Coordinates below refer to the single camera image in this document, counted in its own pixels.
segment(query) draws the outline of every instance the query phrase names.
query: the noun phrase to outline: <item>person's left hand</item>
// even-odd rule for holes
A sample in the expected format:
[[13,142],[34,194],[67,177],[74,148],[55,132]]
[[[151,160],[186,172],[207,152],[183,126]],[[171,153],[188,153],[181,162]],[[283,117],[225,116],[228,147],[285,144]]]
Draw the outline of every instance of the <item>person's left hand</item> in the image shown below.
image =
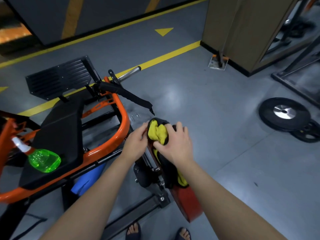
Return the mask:
[[148,138],[146,128],[148,123],[143,123],[138,129],[130,133],[124,143],[121,153],[123,159],[129,160],[131,163],[137,161],[146,151]]

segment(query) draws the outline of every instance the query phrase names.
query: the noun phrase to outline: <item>black padded seat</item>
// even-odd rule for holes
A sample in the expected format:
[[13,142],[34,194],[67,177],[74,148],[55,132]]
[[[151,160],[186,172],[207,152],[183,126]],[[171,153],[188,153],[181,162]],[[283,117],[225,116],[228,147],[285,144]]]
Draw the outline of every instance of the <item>black padded seat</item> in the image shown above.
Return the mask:
[[33,190],[45,185],[83,162],[81,117],[84,102],[76,99],[58,103],[43,121],[32,146],[55,152],[61,157],[61,164],[53,172],[42,173],[26,161],[19,181],[24,189]]

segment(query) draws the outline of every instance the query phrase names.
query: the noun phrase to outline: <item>silver plate center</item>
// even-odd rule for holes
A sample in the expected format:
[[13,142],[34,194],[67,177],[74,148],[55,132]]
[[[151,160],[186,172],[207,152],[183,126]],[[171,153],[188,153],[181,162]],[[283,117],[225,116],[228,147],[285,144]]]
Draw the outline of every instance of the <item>silver plate center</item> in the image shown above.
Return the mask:
[[276,116],[282,119],[292,119],[297,115],[297,112],[286,105],[277,105],[273,108],[273,112]]

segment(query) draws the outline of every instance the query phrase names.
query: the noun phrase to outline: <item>yellow triangle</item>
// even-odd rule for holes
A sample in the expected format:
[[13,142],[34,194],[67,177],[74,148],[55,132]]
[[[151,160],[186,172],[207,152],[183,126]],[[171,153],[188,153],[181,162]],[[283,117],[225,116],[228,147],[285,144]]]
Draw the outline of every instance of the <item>yellow triangle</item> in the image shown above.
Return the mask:
[[6,90],[8,87],[0,87],[0,92]]
[[155,31],[163,37],[173,29],[174,28],[160,28],[160,29],[155,29]]

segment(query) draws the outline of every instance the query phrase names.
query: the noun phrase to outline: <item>black backrest pad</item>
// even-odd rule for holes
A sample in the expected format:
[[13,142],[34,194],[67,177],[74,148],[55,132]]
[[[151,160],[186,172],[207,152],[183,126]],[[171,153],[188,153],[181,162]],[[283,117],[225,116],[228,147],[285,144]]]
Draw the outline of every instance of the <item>black backrest pad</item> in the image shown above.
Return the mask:
[[90,84],[92,76],[96,74],[89,58],[84,56],[26,76],[26,82],[32,95],[51,100]]
[[82,164],[83,108],[83,101],[77,99],[60,103],[51,110],[34,137],[32,146],[55,152],[61,157],[61,164],[51,173],[42,173],[26,161],[19,181],[20,187],[36,189]]

